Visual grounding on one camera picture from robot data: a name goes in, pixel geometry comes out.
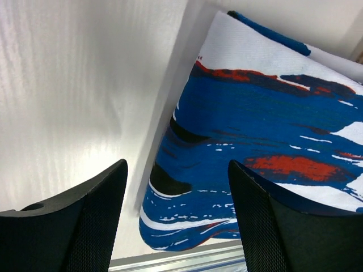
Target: pillow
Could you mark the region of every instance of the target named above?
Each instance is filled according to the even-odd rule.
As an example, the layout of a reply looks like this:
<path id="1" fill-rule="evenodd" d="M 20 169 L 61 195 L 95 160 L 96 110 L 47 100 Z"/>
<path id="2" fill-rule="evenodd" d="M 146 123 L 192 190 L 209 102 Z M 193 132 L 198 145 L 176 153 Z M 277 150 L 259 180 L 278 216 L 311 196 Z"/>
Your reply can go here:
<path id="1" fill-rule="evenodd" d="M 363 209 L 363 66 L 218 12 L 140 212 L 156 250 L 240 239 L 229 161 L 320 203 Z"/>

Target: printed fabric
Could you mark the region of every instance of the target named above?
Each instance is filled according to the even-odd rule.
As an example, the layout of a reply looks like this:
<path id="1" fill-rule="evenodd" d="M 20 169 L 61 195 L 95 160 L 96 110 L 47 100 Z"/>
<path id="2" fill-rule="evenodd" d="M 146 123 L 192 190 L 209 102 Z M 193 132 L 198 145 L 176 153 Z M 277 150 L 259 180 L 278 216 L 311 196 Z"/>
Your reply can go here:
<path id="1" fill-rule="evenodd" d="M 235 159 L 314 201 L 363 212 L 363 66 L 218 12 L 171 117 L 140 212 L 156 250 L 240 239 Z"/>

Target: white wall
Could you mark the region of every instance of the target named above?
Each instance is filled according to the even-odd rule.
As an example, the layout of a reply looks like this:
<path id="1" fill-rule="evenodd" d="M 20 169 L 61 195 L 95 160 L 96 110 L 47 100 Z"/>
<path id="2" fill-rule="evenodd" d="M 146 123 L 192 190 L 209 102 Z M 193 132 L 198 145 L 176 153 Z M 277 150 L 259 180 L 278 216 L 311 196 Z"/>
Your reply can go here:
<path id="1" fill-rule="evenodd" d="M 343 57 L 363 36 L 361 0 L 213 2 Z M 126 158 L 113 258 L 151 252 L 134 207 L 186 4 L 0 0 L 0 210 L 58 194 Z"/>

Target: red paint stroke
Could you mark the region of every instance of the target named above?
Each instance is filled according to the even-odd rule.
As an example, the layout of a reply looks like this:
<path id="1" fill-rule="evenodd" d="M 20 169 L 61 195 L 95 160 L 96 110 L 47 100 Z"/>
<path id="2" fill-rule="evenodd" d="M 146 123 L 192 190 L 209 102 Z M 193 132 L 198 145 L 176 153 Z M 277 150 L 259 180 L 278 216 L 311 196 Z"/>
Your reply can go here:
<path id="1" fill-rule="evenodd" d="M 196 61 L 195 63 L 203 72 L 208 73 L 213 75 L 214 77 L 219 77 L 219 78 L 226 78 L 226 79 L 232 79 L 238 82 L 249 82 L 250 78 L 248 77 L 249 74 L 254 74 L 254 75 L 260 75 L 266 78 L 271 78 L 273 80 L 276 80 L 282 84 L 285 85 L 290 85 L 294 88 L 297 88 L 299 90 L 302 91 L 306 91 L 309 92 L 309 89 L 301 87 L 301 86 L 297 86 L 295 84 L 289 84 L 287 82 L 281 81 L 278 79 L 277 75 L 265 75 L 263 73 L 257 72 L 257 71 L 252 71 L 252 70 L 226 70 L 226 69 L 208 69 L 205 66 L 203 66 L 203 64 L 200 63 L 200 61 Z"/>
<path id="2" fill-rule="evenodd" d="M 284 155 L 248 158 L 245 160 L 245 165 L 252 169 L 270 170 L 274 174 L 289 175 L 298 173 L 302 177 L 316 182 L 328 181 L 331 177 L 343 173 L 339 167 L 333 165 L 319 163 L 304 157 Z"/>
<path id="3" fill-rule="evenodd" d="M 307 128 L 307 129 L 310 129 L 312 132 L 314 133 L 317 133 L 317 134 L 320 134 L 320 135 L 325 135 L 325 134 L 329 134 L 330 131 L 328 130 L 324 130 L 324 129 L 320 129 L 318 127 L 315 127 L 315 126 L 306 126 L 306 125 L 301 125 L 301 124 L 294 124 L 292 123 L 292 125 L 295 125 L 295 126 L 299 126 L 299 127 L 303 127 L 303 128 Z"/>
<path id="4" fill-rule="evenodd" d="M 199 245 L 201 245 L 201 244 L 203 244 L 203 243 L 205 243 L 205 242 L 207 242 L 209 239 L 211 239 L 211 238 L 213 238 L 213 237 L 215 237 L 215 236 L 217 236 L 218 234 L 221 234 L 221 233 L 224 233 L 224 232 L 238 232 L 236 229 L 234 230 L 234 229 L 226 229 L 226 230 L 221 230 L 221 231 L 217 231 L 217 232 L 215 232 L 215 233 L 213 233 L 213 234 L 211 234 L 210 236 L 208 236 L 206 239 L 204 239 L 204 240 L 202 240 L 202 241 L 200 241 L 199 243 L 197 243 L 196 245 L 193 245 L 193 246 L 191 246 L 190 248 L 188 248 L 188 249 L 192 249 L 192 248 L 195 248 L 195 247 L 197 247 L 197 246 L 199 246 Z"/>
<path id="5" fill-rule="evenodd" d="M 215 222 L 215 223 L 212 223 L 212 224 L 208 224 L 208 225 L 203 225 L 203 229 L 208 229 L 208 228 L 212 228 L 216 225 L 219 225 L 219 224 L 224 224 L 226 223 L 227 221 L 222 221 L 222 222 Z"/>
<path id="6" fill-rule="evenodd" d="M 323 88 L 323 87 L 317 87 L 317 90 L 320 90 L 320 91 L 322 91 L 322 92 L 327 92 L 327 93 L 331 93 L 331 90 L 328 90 L 328 89 L 326 89 L 326 88 Z"/>
<path id="7" fill-rule="evenodd" d="M 342 152 L 342 151 L 338 151 L 338 153 L 339 153 L 339 155 L 346 157 L 346 158 L 363 160 L 363 156 L 360 156 L 360 155 L 354 155 L 354 154 Z"/>

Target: abstract pattern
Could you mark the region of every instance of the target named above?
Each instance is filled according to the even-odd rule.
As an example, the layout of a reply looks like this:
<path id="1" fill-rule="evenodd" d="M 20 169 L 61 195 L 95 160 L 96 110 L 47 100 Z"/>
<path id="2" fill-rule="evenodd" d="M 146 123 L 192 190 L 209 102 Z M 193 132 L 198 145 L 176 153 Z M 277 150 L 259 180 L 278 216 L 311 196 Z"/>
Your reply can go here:
<path id="1" fill-rule="evenodd" d="M 159 148 L 141 209 L 145 243 L 177 251 L 211 237 L 239 239 L 231 159 L 281 186 L 338 190 L 361 211 L 363 196 L 349 186 L 363 173 L 363 138 L 349 136 L 363 135 L 361 86 L 311 73 L 211 69 L 208 57 L 198 56 Z"/>

